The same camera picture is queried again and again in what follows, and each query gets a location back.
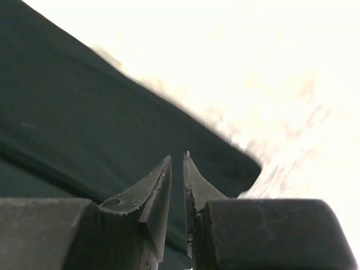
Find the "black t shirt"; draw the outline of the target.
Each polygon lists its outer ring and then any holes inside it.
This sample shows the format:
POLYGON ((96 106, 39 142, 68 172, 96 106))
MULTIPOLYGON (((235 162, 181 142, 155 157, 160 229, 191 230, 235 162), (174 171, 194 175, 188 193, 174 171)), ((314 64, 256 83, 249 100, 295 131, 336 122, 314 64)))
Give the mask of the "black t shirt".
POLYGON ((236 197, 260 165, 185 112, 118 72, 23 1, 1 2, 1 196, 100 203, 172 158, 161 269, 190 266, 183 155, 236 197))

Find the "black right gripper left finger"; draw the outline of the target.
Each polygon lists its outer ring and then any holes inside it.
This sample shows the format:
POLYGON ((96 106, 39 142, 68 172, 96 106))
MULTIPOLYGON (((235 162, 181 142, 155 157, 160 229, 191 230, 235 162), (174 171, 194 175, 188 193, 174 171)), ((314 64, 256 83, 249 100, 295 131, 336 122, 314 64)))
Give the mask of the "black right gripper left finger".
POLYGON ((157 269, 164 257, 171 158, 102 204, 1 200, 2 269, 157 269))

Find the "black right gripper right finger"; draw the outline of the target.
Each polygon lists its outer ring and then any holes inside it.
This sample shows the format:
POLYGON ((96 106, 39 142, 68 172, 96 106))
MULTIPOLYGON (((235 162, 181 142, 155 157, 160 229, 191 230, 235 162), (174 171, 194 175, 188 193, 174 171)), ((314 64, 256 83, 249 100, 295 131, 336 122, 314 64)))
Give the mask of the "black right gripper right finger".
POLYGON ((357 269, 337 216, 319 199, 230 199, 183 158, 193 269, 357 269))

